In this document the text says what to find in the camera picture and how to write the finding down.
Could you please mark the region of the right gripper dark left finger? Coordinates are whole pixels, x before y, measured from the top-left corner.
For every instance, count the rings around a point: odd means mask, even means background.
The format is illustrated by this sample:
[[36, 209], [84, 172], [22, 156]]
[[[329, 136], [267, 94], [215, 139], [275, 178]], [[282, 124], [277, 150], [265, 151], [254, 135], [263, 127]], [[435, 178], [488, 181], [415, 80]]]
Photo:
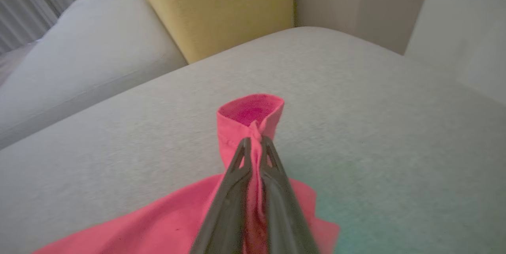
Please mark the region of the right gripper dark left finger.
[[251, 139], [243, 138], [191, 247], [191, 254], [240, 254], [247, 190], [252, 177]]

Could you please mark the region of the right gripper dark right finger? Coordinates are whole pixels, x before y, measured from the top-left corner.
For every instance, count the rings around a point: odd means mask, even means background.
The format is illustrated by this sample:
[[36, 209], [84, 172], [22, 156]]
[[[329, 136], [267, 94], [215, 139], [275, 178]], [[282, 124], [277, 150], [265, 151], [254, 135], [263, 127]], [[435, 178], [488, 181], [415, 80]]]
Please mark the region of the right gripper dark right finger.
[[262, 136], [261, 146], [259, 173], [264, 197], [268, 253], [320, 253], [273, 141]]

